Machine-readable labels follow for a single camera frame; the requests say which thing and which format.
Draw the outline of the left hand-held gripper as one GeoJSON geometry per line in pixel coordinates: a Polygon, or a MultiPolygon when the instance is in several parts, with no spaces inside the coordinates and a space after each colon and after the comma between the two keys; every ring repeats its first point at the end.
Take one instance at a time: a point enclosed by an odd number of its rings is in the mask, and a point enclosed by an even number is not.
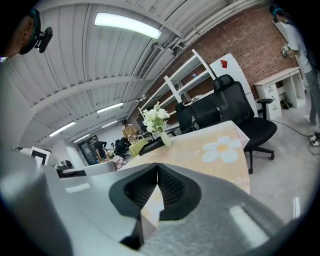
{"type": "Polygon", "coordinates": [[[117,166],[113,161],[107,161],[87,166],[85,172],[84,170],[74,169],[73,164],[67,159],[61,161],[58,160],[57,157],[55,157],[49,150],[44,150],[37,147],[21,147],[20,152],[22,154],[35,158],[37,163],[40,165],[53,167],[60,179],[94,176],[112,173],[117,170],[117,166]]]}

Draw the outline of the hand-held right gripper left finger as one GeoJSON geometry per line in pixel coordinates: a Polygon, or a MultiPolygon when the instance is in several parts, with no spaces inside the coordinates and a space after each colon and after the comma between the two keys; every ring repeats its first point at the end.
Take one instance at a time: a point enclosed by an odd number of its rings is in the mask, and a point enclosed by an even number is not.
{"type": "Polygon", "coordinates": [[[137,196],[157,183],[156,164],[61,179],[44,167],[49,198],[64,227],[69,252],[57,256],[141,256],[137,196]]]}

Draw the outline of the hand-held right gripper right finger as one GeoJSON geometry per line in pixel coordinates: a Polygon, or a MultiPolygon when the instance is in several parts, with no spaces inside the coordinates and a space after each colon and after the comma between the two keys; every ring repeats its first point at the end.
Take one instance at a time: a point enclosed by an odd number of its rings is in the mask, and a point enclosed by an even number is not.
{"type": "Polygon", "coordinates": [[[168,168],[197,183],[201,198],[186,217],[161,221],[142,246],[144,255],[244,255],[284,226],[272,210],[237,185],[180,166],[168,168]]]}

